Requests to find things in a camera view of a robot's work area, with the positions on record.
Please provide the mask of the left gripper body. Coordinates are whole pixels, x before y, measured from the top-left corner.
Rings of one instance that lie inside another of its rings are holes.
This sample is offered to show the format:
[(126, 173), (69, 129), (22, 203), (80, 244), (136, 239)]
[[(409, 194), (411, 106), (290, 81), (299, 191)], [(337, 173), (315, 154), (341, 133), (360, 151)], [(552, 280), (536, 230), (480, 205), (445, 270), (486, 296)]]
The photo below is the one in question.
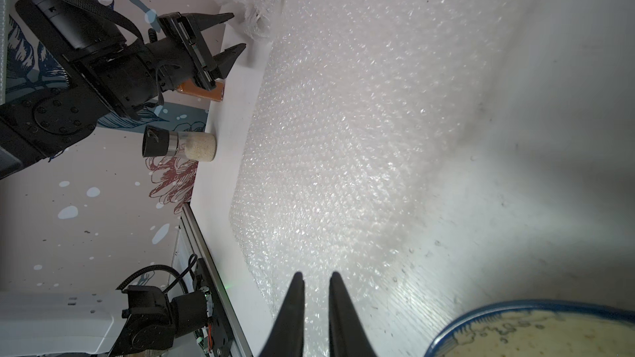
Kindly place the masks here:
[(152, 43), (136, 41), (129, 46), (111, 18), (99, 18), (100, 32), (117, 40), (119, 48), (99, 61), (99, 95), (109, 110), (121, 117), (135, 117), (151, 100), (193, 80), (211, 90), (216, 79), (215, 61), (202, 36), (205, 30), (192, 27), (185, 15), (159, 17), (166, 36)]

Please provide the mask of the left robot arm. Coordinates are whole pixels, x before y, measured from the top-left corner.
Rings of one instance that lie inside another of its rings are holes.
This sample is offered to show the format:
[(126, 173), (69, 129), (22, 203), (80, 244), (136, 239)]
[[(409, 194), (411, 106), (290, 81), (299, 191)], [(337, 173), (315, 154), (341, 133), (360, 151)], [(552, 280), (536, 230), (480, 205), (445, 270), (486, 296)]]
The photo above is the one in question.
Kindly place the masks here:
[(139, 122), (180, 84), (213, 90), (246, 49), (208, 48), (203, 32), (228, 13), (168, 13), (142, 33), (99, 0), (19, 0), (16, 10), (40, 43), (44, 84), (1, 107), (3, 177), (84, 140), (109, 114)]

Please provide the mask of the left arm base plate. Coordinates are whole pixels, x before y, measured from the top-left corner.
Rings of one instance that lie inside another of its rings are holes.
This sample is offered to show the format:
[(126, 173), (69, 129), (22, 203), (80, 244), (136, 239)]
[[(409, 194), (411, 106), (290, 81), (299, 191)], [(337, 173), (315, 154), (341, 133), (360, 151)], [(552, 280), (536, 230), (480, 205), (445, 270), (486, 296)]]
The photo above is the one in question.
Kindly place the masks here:
[[(133, 279), (154, 269), (176, 276), (165, 291), (154, 286), (133, 285)], [(190, 334), (205, 356), (243, 356), (204, 259), (192, 254), (186, 269), (179, 273), (165, 265), (137, 271), (118, 290), (127, 295), (128, 308), (122, 311), (125, 325), (111, 356), (170, 349), (175, 340)]]

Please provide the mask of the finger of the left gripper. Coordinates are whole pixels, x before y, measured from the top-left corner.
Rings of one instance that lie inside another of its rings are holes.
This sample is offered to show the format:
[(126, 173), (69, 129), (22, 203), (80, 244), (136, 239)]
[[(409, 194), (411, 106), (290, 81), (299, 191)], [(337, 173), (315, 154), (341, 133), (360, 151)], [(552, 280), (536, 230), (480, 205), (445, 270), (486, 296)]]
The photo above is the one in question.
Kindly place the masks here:
[(190, 25), (197, 30), (207, 30), (213, 26), (223, 24), (234, 18), (233, 13), (221, 14), (203, 14), (203, 13), (187, 13), (185, 15)]
[(215, 65), (213, 66), (211, 75), (213, 79), (226, 79), (230, 74), (234, 64), (239, 56), (246, 49), (246, 44), (241, 43), (227, 48), (222, 53), (213, 56)]

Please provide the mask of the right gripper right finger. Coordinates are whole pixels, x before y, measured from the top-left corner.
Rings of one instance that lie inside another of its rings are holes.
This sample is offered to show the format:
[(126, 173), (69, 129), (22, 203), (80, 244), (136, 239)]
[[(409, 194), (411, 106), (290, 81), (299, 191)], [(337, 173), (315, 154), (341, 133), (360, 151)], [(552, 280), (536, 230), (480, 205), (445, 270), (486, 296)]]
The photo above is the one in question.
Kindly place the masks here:
[(376, 357), (339, 272), (329, 282), (329, 353), (334, 357)]

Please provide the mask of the cream dinner plate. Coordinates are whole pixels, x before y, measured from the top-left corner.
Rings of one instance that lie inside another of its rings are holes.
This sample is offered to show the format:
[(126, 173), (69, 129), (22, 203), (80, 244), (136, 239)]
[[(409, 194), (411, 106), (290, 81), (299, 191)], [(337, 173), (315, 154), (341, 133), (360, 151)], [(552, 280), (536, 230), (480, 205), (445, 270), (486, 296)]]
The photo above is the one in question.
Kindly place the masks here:
[(634, 312), (582, 302), (519, 300), (451, 322), (426, 356), (633, 356)]

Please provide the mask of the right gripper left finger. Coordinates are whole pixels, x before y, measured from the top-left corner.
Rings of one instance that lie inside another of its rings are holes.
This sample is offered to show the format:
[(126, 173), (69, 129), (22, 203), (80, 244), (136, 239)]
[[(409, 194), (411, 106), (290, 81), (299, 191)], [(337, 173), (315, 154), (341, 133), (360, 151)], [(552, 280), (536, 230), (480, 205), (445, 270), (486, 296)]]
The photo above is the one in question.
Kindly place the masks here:
[(302, 357), (304, 353), (305, 282), (294, 274), (260, 357)]

